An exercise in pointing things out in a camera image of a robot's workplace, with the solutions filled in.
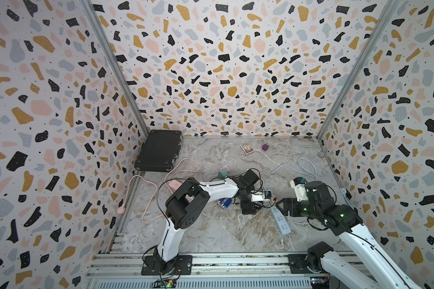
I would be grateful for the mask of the teal USB charger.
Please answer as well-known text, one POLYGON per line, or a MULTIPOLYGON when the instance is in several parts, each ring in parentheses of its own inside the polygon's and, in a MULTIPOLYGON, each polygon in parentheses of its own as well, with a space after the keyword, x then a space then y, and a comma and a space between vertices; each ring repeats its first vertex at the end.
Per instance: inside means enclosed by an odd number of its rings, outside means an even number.
POLYGON ((229 174, 226 170, 221 170, 218 172, 218 178, 220 179, 226 179, 228 176, 229 174))

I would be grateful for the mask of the grey-blue power strip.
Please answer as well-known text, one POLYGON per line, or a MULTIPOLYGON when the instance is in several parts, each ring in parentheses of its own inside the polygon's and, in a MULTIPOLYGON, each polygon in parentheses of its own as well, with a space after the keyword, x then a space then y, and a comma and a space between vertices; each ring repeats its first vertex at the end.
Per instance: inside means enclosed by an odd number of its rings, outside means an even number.
POLYGON ((290 234, 292 231, 289 227, 288 222, 286 221, 285 216, 282 214, 282 212, 276 208, 275 206, 270 208, 270 211, 272 213, 272 216, 276 222, 276 225, 278 227, 278 230, 280 231, 282 236, 286 236, 290 234))

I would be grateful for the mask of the pink power strip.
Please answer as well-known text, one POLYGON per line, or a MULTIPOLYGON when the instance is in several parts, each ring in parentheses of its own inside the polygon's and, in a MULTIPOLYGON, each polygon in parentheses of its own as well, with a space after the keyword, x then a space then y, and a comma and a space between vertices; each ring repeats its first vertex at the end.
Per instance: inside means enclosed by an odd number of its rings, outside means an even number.
POLYGON ((175 192, 176 190, 178 190, 178 188, 182 185, 183 183, 177 180, 171 180, 167 183, 168 188, 171 190, 171 192, 175 192))

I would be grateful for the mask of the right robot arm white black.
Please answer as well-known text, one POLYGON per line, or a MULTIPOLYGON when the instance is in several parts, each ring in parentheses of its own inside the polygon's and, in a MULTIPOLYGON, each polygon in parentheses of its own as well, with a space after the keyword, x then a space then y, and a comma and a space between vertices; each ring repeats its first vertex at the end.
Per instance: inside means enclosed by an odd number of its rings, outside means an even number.
POLYGON ((347 204, 336 204, 336 193, 321 181, 291 181, 295 197, 284 198, 276 207, 284 216, 317 220, 321 231, 330 230, 362 261, 371 276, 346 262, 325 242, 310 247, 305 266, 312 273, 325 271, 350 289, 417 289, 419 286, 382 249, 357 212, 347 204))

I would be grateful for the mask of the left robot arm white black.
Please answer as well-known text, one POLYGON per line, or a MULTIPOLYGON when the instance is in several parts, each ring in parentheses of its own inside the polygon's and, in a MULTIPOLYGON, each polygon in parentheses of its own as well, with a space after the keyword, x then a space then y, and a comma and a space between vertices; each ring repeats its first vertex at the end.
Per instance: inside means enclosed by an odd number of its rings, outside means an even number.
POLYGON ((179 246, 185 230, 199 218, 210 202, 239 199, 243 215, 256 214, 272 194, 263 189, 259 174, 248 170, 236 176, 223 176, 211 182, 199 182, 195 178, 184 179, 182 184, 165 202, 162 215, 166 227, 160 243, 153 248, 152 256, 143 258, 142 276, 190 275, 193 256, 180 255, 179 246))

